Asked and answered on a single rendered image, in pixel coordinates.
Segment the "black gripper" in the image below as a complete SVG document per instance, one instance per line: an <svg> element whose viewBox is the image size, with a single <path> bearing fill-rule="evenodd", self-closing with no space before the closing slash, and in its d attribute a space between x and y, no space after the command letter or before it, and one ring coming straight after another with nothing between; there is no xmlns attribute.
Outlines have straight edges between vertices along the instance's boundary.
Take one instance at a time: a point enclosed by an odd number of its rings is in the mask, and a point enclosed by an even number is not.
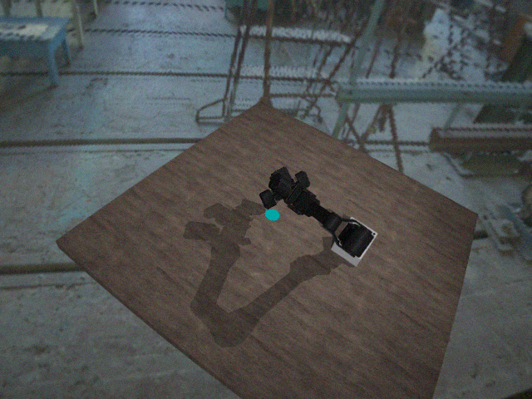
<svg viewBox="0 0 532 399"><path fill-rule="evenodd" d="M294 182L294 186L299 183L301 186L303 186L304 188L307 188L310 186L310 182L309 182L309 179L308 179L308 176L306 174L306 172L304 171L300 171L298 172L295 177L297 177L297 182ZM275 200L277 201L280 201L280 200L285 200L286 198L282 197L281 195L277 194L276 192L273 192L273 195L271 193L270 190L265 190L264 192L260 193L259 196L260 196L260 199L262 200L263 204L264 204L264 207L266 209L270 209L272 207L274 207L276 205L276 202Z"/></svg>

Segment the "cyan circle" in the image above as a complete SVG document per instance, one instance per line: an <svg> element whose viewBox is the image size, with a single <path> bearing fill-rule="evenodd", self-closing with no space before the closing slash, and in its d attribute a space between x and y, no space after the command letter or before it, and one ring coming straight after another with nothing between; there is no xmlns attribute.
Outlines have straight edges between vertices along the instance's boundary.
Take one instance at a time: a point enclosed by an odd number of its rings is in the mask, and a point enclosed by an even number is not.
<svg viewBox="0 0 532 399"><path fill-rule="evenodd" d="M269 220L272 220L272 221L275 221L277 219L279 219L279 212L275 209L268 209L266 212L265 212L265 217Z"/></svg>

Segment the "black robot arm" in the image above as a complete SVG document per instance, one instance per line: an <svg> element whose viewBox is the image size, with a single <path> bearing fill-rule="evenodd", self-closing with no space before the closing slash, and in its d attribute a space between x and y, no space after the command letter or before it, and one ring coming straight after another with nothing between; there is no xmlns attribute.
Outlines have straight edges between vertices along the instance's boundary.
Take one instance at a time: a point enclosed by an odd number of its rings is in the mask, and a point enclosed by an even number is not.
<svg viewBox="0 0 532 399"><path fill-rule="evenodd" d="M317 196L311 191L299 183L294 186L294 180L286 167L274 171L269 178L268 187L286 198L284 203L288 205L287 207L298 215L305 214L308 217L313 216L331 233L336 245L352 257L357 256L360 258L368 245L373 241L374 235L372 235L373 232L369 228L364 227L355 219L342 219L335 213L329 212L320 205L320 201L316 199ZM304 190L301 190L302 188ZM342 221L356 224L348 223L340 235L336 237L334 232ZM340 243L342 245L338 242L337 238L341 240Z"/></svg>

